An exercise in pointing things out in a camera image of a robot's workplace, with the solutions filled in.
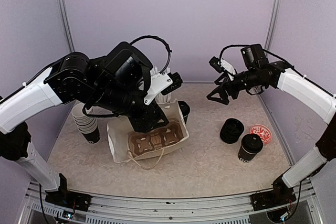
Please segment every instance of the lavender wall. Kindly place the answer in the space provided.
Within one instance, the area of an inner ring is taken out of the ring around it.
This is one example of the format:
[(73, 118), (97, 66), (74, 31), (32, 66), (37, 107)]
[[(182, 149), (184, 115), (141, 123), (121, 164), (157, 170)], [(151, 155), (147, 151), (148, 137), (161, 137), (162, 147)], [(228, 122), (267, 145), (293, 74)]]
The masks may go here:
[[(282, 0), (271, 51), (286, 58), (308, 78), (336, 93), (336, 0)], [(262, 98), (295, 160), (313, 148), (326, 125), (303, 104), (278, 90)], [(328, 224), (335, 223), (336, 162), (312, 179)]]
[[(56, 0), (0, 0), (0, 95), (9, 95), (48, 63), (68, 53)], [(44, 158), (69, 111), (45, 111), (28, 120), (32, 141)], [(14, 223), (30, 176), (0, 158), (0, 223)]]
[[(66, 0), (76, 50), (107, 54), (120, 41), (153, 34), (173, 50), (171, 68), (184, 81), (214, 81), (208, 64), (229, 44), (264, 43), (273, 0)], [(157, 41), (136, 44), (158, 67), (166, 51)], [(243, 70), (237, 49), (227, 59)]]

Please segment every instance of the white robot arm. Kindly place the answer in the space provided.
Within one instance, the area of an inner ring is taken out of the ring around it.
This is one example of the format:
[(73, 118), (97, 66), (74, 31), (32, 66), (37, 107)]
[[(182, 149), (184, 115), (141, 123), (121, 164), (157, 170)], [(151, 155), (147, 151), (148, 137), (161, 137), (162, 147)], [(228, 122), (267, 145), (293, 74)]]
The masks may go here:
[[(227, 105), (228, 97), (237, 99), (241, 90), (251, 94), (250, 89), (260, 87), (262, 93), (263, 89), (272, 86), (301, 101), (328, 124), (315, 147), (274, 181), (272, 191), (251, 196), (254, 209), (261, 210), (286, 204), (288, 200), (295, 201), (292, 188), (336, 158), (336, 99), (335, 95), (301, 75), (286, 60), (264, 50), (260, 44), (247, 46), (241, 52), (248, 69), (241, 73), (233, 74), (232, 69), (227, 67), (228, 64), (223, 64), (221, 59), (213, 57), (210, 60), (210, 65), (223, 74), (215, 81), (218, 87), (207, 96), (209, 100)], [(264, 52), (281, 61), (269, 63)]]
[[(170, 48), (165, 43), (170, 55)], [(0, 101), (0, 156), (15, 161), (29, 172), (47, 193), (46, 201), (87, 211), (90, 196), (67, 190), (67, 181), (57, 174), (36, 151), (25, 123), (48, 108), (79, 100), (85, 109), (100, 106), (112, 117), (125, 115), (138, 132), (148, 132), (168, 124), (155, 97), (179, 88), (178, 73), (163, 71), (150, 76), (149, 59), (132, 43), (118, 44), (108, 55), (89, 59), (80, 52), (70, 53), (46, 66), (10, 96)]]

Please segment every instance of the speckled floor surface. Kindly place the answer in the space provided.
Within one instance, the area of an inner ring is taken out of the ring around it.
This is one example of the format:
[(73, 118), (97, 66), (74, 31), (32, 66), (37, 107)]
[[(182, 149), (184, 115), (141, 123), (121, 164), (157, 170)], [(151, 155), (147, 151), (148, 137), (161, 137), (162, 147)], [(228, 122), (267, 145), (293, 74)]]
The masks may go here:
[[(190, 139), (182, 149), (164, 155), (153, 170), (142, 170), (132, 162), (113, 162), (107, 140), (108, 119), (98, 121), (101, 140), (90, 145), (77, 130), (71, 115), (48, 163), (65, 175), (68, 189), (105, 195), (192, 198), (270, 188), (274, 179), (289, 167), (275, 134), (272, 142), (248, 164), (237, 157), (241, 138), (232, 145), (219, 138), (227, 118), (242, 121), (245, 126), (242, 136), (254, 124), (263, 124), (274, 133), (259, 99), (241, 92), (237, 100), (225, 106), (206, 99), (213, 88), (212, 84), (184, 84), (173, 92), (173, 98), (186, 101), (191, 107), (187, 122)], [(151, 166), (156, 158), (139, 162)]]

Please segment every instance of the paper bag handle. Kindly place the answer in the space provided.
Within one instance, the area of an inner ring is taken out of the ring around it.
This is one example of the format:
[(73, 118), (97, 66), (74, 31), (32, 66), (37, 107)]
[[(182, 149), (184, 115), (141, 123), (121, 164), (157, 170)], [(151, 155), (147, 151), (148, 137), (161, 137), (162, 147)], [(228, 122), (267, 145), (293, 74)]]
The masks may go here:
[(142, 169), (144, 169), (144, 170), (151, 170), (151, 169), (153, 169), (156, 165), (158, 165), (158, 163), (160, 162), (160, 160), (161, 160), (161, 158), (162, 158), (162, 156), (163, 156), (163, 153), (164, 153), (164, 148), (162, 148), (162, 152), (161, 152), (161, 155), (160, 155), (160, 157), (159, 157), (159, 159), (156, 161), (156, 163), (153, 165), (153, 166), (151, 166), (151, 167), (144, 167), (144, 166), (142, 166), (141, 164), (139, 164), (139, 162), (138, 161), (136, 161), (133, 157), (132, 157), (132, 152), (130, 151), (130, 150), (128, 150), (127, 151), (127, 155), (128, 155), (128, 157), (131, 159), (131, 160), (133, 160), (140, 168), (142, 168)]

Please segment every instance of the black coffee cup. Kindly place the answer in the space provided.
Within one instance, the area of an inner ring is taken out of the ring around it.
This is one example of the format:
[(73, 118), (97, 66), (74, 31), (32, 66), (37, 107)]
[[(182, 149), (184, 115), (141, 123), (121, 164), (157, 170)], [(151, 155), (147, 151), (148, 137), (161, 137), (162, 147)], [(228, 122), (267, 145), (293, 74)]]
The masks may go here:
[(81, 132), (89, 144), (95, 144), (100, 140), (100, 134), (98, 127), (91, 133), (85, 134)]
[(249, 163), (263, 147), (262, 140), (257, 134), (247, 134), (242, 139), (238, 158), (244, 163)]
[(244, 125), (235, 118), (229, 118), (225, 121), (220, 130), (220, 138), (227, 144), (236, 143), (244, 131)]
[(178, 101), (178, 105), (182, 112), (184, 123), (187, 123), (188, 115), (190, 113), (190, 107), (185, 101)]

